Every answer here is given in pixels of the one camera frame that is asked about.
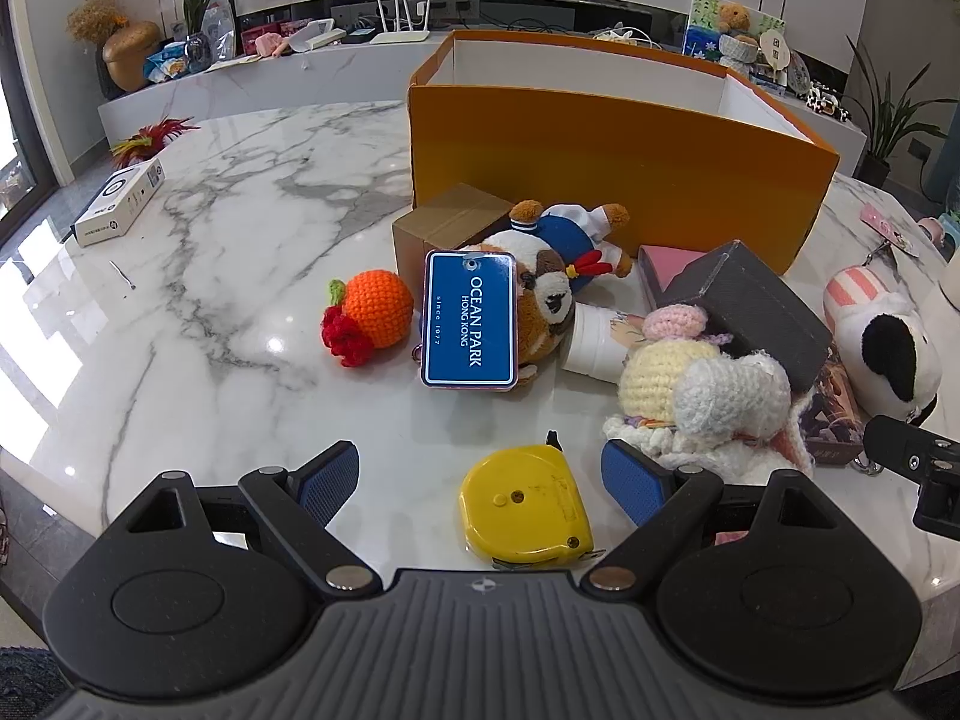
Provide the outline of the pink keychain card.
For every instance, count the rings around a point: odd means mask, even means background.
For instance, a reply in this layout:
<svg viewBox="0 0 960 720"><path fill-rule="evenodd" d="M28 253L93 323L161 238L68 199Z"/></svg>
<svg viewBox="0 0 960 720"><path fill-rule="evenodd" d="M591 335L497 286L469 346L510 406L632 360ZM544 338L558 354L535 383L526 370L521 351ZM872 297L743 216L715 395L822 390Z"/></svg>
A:
<svg viewBox="0 0 960 720"><path fill-rule="evenodd" d="M859 213L859 219L867 227L870 227L872 231L877 232L887 247L898 249L901 254L908 255L908 257L912 259L918 259L918 250L916 250L916 247L914 247L910 239L908 239L898 227L893 226L889 218L882 215L874 205L866 203L862 207L861 213Z"/></svg>

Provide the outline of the white tablet device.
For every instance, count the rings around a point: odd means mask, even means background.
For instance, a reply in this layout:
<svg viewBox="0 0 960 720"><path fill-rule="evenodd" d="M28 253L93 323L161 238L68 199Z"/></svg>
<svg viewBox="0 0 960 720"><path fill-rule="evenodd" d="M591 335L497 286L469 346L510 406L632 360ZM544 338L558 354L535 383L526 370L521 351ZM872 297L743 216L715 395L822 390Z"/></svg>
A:
<svg viewBox="0 0 960 720"><path fill-rule="evenodd" d="M332 18L311 20L288 37L288 47L295 54L306 54L331 44L340 43L347 31L339 28Z"/></svg>

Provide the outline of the orange crochet fruit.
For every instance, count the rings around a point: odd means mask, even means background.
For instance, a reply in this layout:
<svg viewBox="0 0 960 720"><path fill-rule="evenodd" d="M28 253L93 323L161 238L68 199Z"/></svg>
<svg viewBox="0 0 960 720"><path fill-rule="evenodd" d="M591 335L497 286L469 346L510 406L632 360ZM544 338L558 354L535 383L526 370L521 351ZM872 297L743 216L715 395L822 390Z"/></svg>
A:
<svg viewBox="0 0 960 720"><path fill-rule="evenodd" d="M413 296L398 275L366 270L329 283L320 341L343 367L366 366L409 336Z"/></svg>

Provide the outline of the yellow tape measure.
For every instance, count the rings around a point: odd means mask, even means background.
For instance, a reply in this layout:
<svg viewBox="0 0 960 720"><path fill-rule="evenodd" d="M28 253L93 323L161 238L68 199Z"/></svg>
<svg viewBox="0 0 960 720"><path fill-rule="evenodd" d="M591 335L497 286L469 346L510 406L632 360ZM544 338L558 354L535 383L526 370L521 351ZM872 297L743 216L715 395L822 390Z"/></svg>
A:
<svg viewBox="0 0 960 720"><path fill-rule="evenodd" d="M555 431L498 450L460 484L467 546L500 569L551 569L597 556L586 507Z"/></svg>

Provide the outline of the potted plant right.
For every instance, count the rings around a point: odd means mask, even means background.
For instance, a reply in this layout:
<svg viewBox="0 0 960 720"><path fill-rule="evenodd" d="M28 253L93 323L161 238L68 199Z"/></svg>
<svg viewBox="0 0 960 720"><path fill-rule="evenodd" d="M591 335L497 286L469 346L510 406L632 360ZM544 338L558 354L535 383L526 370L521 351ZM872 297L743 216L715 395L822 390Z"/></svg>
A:
<svg viewBox="0 0 960 720"><path fill-rule="evenodd" d="M853 51L854 65L861 73L861 80L867 91L865 103L856 96L850 98L851 103L861 110L867 125L866 149L854 177L864 184L882 188L892 171L890 158L905 138L928 135L945 142L949 136L944 127L923 121L921 110L931 106L957 106L958 99L952 96L913 98L913 91L921 85L931 70L929 62L910 78L900 89L900 93L895 93L892 74L880 76L869 49L856 44L851 37L846 37L846 41Z"/></svg>

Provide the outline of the white crochet doll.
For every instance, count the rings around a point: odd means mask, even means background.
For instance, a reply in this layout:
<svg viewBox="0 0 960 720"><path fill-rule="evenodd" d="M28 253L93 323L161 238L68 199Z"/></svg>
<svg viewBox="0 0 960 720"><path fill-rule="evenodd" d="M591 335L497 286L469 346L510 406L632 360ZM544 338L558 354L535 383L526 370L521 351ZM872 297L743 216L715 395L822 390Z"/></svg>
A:
<svg viewBox="0 0 960 720"><path fill-rule="evenodd" d="M768 483L771 473L814 474L800 433L809 405L766 351L734 358L731 335L709 335L708 314L672 304L644 317L643 341L625 362L619 412L604 436L620 439L666 470L700 465L732 484Z"/></svg>

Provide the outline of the brown plush toy sailor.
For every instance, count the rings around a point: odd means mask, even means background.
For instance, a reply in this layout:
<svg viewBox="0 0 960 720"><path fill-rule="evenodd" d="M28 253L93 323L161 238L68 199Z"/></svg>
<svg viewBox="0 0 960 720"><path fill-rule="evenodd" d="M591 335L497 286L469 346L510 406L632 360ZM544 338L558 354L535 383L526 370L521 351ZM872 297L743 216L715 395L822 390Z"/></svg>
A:
<svg viewBox="0 0 960 720"><path fill-rule="evenodd" d="M576 316L576 293L597 277L626 278L633 260L608 242L630 223L619 203L596 208L516 203L509 227L493 232L467 250L509 254L516 260L517 382L539 375L539 364L562 346Z"/></svg>

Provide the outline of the striped white plush toy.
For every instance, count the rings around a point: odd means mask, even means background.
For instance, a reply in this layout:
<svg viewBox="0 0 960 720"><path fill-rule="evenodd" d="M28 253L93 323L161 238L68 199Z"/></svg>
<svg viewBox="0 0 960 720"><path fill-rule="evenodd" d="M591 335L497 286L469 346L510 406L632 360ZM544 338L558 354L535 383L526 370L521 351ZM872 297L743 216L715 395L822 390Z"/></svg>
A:
<svg viewBox="0 0 960 720"><path fill-rule="evenodd" d="M937 405L942 364L916 305L856 265L828 281L823 315L859 408L921 426Z"/></svg>

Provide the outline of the white wifi router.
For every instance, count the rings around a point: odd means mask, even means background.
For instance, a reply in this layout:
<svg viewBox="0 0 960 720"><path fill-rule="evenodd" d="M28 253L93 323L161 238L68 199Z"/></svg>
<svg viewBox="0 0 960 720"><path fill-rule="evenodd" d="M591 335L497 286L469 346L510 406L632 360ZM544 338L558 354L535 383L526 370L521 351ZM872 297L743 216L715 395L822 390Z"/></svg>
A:
<svg viewBox="0 0 960 720"><path fill-rule="evenodd" d="M430 37L433 0L376 0L379 31L373 44L424 43Z"/></svg>

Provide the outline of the red feather toy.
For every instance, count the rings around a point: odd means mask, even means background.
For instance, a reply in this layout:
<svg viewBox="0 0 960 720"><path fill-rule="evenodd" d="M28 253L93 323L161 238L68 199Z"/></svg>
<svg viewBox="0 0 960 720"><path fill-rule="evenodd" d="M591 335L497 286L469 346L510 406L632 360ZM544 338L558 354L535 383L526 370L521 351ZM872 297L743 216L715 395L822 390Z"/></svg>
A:
<svg viewBox="0 0 960 720"><path fill-rule="evenodd" d="M164 117L156 124L145 125L133 133L132 137L125 138L110 149L114 166L125 169L132 164L153 160L168 143L190 130L197 130L190 117Z"/></svg>

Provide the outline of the dark grey box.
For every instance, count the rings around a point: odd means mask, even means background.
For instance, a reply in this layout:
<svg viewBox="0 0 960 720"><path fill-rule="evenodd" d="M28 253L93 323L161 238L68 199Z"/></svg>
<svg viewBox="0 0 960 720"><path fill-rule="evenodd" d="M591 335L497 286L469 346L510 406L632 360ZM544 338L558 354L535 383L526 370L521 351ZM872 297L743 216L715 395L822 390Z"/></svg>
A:
<svg viewBox="0 0 960 720"><path fill-rule="evenodd" d="M670 280L658 304L706 310L709 330L731 335L731 355L766 351L796 394L814 385L832 341L827 325L742 241L692 260Z"/></svg>

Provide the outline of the teddy bear in pots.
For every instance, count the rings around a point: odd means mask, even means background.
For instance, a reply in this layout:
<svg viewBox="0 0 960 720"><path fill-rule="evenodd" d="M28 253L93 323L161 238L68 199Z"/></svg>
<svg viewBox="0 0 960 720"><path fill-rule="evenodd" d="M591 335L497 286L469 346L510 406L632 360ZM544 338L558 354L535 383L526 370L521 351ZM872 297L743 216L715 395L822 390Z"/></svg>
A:
<svg viewBox="0 0 960 720"><path fill-rule="evenodd" d="M758 39L750 34L750 11L734 2L720 4L716 29L719 63L747 76L760 54Z"/></svg>

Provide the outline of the illustrated card box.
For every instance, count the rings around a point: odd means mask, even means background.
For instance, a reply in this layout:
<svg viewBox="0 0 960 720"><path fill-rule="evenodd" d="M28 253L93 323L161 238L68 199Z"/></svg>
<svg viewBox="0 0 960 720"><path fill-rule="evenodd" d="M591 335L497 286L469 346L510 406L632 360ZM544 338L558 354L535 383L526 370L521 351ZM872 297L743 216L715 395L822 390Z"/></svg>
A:
<svg viewBox="0 0 960 720"><path fill-rule="evenodd" d="M811 401L800 413L799 427L805 449L818 466L848 465L861 455L864 421L834 344L818 371Z"/></svg>

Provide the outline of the white lotion tube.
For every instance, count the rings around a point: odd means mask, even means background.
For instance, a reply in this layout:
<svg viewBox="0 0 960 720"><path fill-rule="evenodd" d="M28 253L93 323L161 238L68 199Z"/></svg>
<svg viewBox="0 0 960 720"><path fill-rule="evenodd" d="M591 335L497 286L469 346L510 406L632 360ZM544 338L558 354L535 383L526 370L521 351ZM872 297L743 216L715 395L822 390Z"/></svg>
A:
<svg viewBox="0 0 960 720"><path fill-rule="evenodd" d="M579 302L560 364L570 374L617 383L631 351L644 343L644 317Z"/></svg>

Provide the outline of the green painted picture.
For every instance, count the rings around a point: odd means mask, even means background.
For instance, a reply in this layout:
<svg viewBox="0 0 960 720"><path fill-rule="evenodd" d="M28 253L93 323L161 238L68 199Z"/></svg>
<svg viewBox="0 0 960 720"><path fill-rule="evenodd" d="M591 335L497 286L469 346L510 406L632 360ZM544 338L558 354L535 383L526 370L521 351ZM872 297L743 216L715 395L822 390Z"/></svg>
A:
<svg viewBox="0 0 960 720"><path fill-rule="evenodd" d="M682 54L773 82L791 62L786 23L736 0L692 0Z"/></svg>

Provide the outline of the brown cardboard box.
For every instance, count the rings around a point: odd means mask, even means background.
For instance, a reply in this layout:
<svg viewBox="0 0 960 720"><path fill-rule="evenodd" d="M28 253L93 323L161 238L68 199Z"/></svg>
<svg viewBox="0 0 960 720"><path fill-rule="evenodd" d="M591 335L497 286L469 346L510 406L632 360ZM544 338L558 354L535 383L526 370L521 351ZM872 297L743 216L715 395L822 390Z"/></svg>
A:
<svg viewBox="0 0 960 720"><path fill-rule="evenodd" d="M397 275L410 289L415 304L423 298L427 255L432 250L480 244L509 226L511 208L508 200L459 184L395 220L392 240Z"/></svg>

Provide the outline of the large orange storage box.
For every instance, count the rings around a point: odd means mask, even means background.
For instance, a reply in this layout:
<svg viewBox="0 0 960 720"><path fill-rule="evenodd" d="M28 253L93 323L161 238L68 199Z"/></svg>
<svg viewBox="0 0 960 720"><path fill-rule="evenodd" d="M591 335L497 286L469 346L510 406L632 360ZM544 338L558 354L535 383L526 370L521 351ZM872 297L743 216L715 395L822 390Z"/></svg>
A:
<svg viewBox="0 0 960 720"><path fill-rule="evenodd" d="M613 234L708 252L742 241L784 273L838 153L724 65L546 32L454 31L407 91L413 199L467 184L503 200L619 203Z"/></svg>

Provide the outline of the white small box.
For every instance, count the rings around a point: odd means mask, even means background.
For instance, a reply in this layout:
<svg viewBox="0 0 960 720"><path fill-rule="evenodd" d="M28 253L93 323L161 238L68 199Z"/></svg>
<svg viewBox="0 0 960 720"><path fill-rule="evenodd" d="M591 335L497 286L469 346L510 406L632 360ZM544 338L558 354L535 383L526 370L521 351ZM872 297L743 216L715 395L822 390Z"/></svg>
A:
<svg viewBox="0 0 960 720"><path fill-rule="evenodd" d="M164 184L163 163L151 158L110 174L88 208L73 223L80 247L125 236Z"/></svg>

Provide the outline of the pink wallet case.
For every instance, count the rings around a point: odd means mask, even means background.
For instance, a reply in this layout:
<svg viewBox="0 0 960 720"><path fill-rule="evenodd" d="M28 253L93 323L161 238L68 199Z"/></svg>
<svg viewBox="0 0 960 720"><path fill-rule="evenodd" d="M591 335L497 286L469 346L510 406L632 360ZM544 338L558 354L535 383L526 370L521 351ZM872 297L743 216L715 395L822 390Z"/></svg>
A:
<svg viewBox="0 0 960 720"><path fill-rule="evenodd" d="M703 257L696 250L675 249L660 245L641 245L636 255L641 281L651 304L658 304L670 282L690 263Z"/></svg>

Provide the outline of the brown gourd vase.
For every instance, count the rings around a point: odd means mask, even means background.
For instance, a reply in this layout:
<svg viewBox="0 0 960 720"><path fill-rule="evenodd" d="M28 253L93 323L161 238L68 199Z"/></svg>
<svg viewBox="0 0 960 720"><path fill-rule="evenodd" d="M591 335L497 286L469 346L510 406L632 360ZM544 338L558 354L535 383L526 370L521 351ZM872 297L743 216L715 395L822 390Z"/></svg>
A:
<svg viewBox="0 0 960 720"><path fill-rule="evenodd" d="M117 29L101 49L104 65L112 81L125 93L146 85L143 71L146 59L160 47L163 33L153 21L135 21Z"/></svg>

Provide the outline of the blue Ocean Park tag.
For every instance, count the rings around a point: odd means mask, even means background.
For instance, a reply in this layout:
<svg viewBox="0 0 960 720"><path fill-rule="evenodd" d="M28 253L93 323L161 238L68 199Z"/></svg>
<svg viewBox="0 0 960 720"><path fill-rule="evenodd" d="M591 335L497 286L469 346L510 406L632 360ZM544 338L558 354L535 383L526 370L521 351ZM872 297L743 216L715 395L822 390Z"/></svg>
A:
<svg viewBox="0 0 960 720"><path fill-rule="evenodd" d="M435 250L425 260L421 380L431 388L511 390L519 379L516 260Z"/></svg>

